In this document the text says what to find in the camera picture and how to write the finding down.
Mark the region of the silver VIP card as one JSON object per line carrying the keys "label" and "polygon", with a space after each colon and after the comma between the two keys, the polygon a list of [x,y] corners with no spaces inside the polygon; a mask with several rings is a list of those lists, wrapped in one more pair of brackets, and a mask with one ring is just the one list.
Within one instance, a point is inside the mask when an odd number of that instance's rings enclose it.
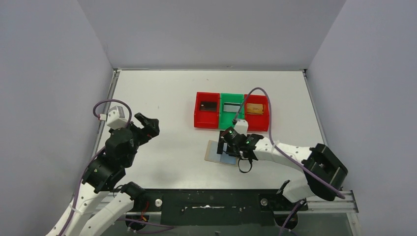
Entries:
{"label": "silver VIP card", "polygon": [[225,102],[223,104],[223,111],[224,112],[230,112],[230,113],[238,113],[240,110],[240,103],[228,103]]}

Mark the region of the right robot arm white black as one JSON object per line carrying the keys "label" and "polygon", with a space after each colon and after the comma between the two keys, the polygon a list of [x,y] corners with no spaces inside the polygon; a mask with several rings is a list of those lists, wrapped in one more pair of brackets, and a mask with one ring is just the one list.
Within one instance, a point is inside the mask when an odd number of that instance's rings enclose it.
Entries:
{"label": "right robot arm white black", "polygon": [[302,173],[298,178],[286,178],[277,191],[276,202],[281,209],[288,210],[296,202],[313,196],[326,201],[345,198],[341,187],[348,170],[324,144],[293,146],[260,134],[240,134],[233,127],[220,131],[219,141],[226,144],[226,154],[250,165],[254,161],[269,161]]}

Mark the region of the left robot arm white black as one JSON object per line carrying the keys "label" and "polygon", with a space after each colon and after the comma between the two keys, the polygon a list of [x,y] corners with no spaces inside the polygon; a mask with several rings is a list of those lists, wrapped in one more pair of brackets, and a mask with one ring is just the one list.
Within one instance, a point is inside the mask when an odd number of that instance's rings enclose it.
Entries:
{"label": "left robot arm white black", "polygon": [[99,118],[106,121],[110,137],[96,153],[83,173],[73,200],[48,232],[50,236],[99,236],[128,210],[139,210],[146,205],[145,189],[134,182],[123,184],[120,193],[99,213],[96,208],[116,189],[132,166],[138,147],[159,135],[159,120],[141,113],[134,115],[142,127],[118,111],[110,111]]}

